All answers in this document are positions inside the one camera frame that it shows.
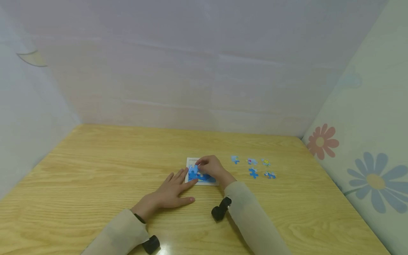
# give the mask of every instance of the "puzzle piece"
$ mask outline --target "puzzle piece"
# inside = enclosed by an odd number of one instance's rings
[[[235,164],[238,164],[238,156],[231,156],[231,161],[234,162]]]
[[[265,166],[270,166],[271,164],[269,163],[269,160],[267,160],[267,159],[261,159],[262,160],[262,162],[263,162],[263,164],[265,165]]]
[[[256,179],[256,177],[259,176],[259,175],[256,173],[258,170],[254,169],[254,168],[250,168],[249,171],[251,172],[249,175],[250,175],[250,176],[253,176],[254,179]]]
[[[258,162],[256,161],[256,159],[253,158],[248,158],[247,160],[245,160],[246,162],[248,162],[249,165],[256,165],[258,164]]]
[[[276,175],[274,172],[265,171],[264,176],[267,176],[268,179],[271,179],[271,178],[276,179]]]
[[[211,177],[211,175],[201,174],[198,170],[197,165],[191,165],[188,168],[188,179],[189,180],[198,179],[202,181],[215,182],[215,179]]]

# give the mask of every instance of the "wrist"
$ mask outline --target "wrist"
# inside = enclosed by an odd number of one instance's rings
[[[232,174],[230,174],[227,170],[218,178],[218,182],[220,183],[220,187],[224,190],[228,185],[233,182],[236,182],[237,179],[234,178]]]
[[[157,197],[153,194],[147,194],[131,209],[131,212],[140,216],[145,222],[159,209]]]

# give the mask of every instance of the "pink flower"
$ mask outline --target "pink flower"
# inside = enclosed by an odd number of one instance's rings
[[[324,152],[330,157],[335,157],[336,154],[330,148],[336,148],[339,145],[339,141],[336,139],[330,139],[336,133],[334,127],[327,129],[327,124],[322,126],[322,130],[318,126],[313,135],[309,136],[309,143],[306,147],[310,150],[310,153],[314,156],[317,153],[317,157],[320,160],[324,159]]]

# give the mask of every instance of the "beige sleeve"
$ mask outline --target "beige sleeve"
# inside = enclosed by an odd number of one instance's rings
[[[146,224],[125,209],[106,225],[81,255],[126,255],[147,240]]]
[[[228,211],[255,255],[291,254],[272,221],[243,182],[231,183],[224,192],[225,197],[232,201]]]

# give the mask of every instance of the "puzzle frame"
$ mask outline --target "puzzle frame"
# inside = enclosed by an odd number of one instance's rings
[[[189,179],[190,166],[195,165],[196,161],[199,160],[199,159],[200,159],[199,157],[188,157],[187,158],[186,167],[188,168],[188,173],[186,175],[185,182],[189,182],[189,181],[192,180],[192,179]],[[196,183],[196,185],[219,186],[219,183],[218,183],[217,180],[215,180],[215,182],[207,182],[207,181],[198,179],[198,182]]]

